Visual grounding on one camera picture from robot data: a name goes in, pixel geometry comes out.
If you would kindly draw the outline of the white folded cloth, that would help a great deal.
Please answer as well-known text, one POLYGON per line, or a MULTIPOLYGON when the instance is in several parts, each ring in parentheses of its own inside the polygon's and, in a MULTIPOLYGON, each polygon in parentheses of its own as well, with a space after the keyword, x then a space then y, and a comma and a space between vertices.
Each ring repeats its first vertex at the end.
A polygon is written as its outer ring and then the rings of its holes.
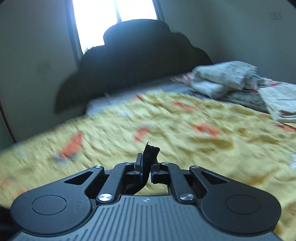
POLYGON ((258 92, 274 121, 295 123, 295 84, 269 83, 258 92))

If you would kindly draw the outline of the yellow floral bedspread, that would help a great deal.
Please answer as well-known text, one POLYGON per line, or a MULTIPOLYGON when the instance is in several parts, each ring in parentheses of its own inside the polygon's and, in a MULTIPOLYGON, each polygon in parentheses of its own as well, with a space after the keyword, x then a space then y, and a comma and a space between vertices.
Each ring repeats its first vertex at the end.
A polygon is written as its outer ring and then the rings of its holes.
POLYGON ((1 152, 1 206, 25 191, 95 165, 134 161, 146 144, 158 160, 198 165, 274 195, 276 234, 295 240, 295 125, 236 104, 148 93, 91 116, 68 120, 1 152))

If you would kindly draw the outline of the bright window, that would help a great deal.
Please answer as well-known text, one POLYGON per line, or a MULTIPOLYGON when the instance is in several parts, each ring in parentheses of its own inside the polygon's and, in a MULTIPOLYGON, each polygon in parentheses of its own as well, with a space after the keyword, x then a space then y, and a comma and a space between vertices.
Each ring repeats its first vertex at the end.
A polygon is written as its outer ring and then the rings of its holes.
POLYGON ((103 35, 121 22, 164 21, 159 1, 65 1, 70 43, 75 62, 89 49, 105 44, 103 35))

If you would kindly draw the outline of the dark scalloped headboard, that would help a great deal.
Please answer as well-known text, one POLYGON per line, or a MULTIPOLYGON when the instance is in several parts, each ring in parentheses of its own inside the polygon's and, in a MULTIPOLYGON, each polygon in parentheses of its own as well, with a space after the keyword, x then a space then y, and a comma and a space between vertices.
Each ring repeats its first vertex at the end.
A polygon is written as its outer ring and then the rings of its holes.
POLYGON ((59 87, 55 113, 104 94, 192 71, 213 62, 182 33, 159 20, 131 20, 103 35, 105 44, 88 50, 78 70, 59 87))

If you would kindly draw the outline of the black pants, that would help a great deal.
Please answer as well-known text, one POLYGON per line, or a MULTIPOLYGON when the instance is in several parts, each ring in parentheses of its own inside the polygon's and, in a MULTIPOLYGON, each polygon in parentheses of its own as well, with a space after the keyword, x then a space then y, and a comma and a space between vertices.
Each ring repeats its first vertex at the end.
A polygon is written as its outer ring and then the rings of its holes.
POLYGON ((149 180, 149 175, 151 172, 151 166, 157 162, 157 156, 160 152, 159 147, 154 147, 149 145, 148 143, 145 145, 143 154, 143 180, 142 183, 133 183, 130 178, 125 173, 125 183, 126 183, 126 189, 124 191, 124 194, 127 195, 134 195, 140 190, 144 188, 144 186, 147 184, 149 180))

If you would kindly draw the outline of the white folded blanket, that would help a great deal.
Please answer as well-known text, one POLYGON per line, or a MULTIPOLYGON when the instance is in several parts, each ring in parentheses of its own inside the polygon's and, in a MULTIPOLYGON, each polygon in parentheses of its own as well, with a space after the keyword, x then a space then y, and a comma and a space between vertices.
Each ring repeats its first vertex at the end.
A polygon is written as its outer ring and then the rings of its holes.
POLYGON ((261 79, 256 66, 241 61, 197 66, 191 77, 190 86, 212 99, 221 99, 232 91, 257 88, 261 79))

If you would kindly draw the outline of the grey patterned pillow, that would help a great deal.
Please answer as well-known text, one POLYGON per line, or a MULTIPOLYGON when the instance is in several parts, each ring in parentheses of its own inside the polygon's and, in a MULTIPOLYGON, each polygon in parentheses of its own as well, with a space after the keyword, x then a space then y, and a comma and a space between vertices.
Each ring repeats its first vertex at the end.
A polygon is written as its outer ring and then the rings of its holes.
POLYGON ((242 105, 262 113, 268 113, 266 105, 260 95, 255 90, 241 90, 227 93, 221 101, 227 101, 242 105))

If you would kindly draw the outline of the white mattress edge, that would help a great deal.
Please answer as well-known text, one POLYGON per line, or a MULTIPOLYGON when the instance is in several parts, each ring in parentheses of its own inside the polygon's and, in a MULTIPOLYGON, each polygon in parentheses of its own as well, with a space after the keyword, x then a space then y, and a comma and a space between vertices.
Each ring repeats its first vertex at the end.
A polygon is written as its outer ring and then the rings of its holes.
POLYGON ((172 80, 173 77, 166 77, 162 79, 151 80, 145 83, 136 84, 132 87, 125 87, 112 93, 104 93, 103 97, 97 97, 86 106, 85 113, 87 115, 96 114, 106 108, 114 105, 119 105, 131 99, 137 98, 147 92, 172 92, 181 94, 190 94, 193 88, 179 82, 172 80))

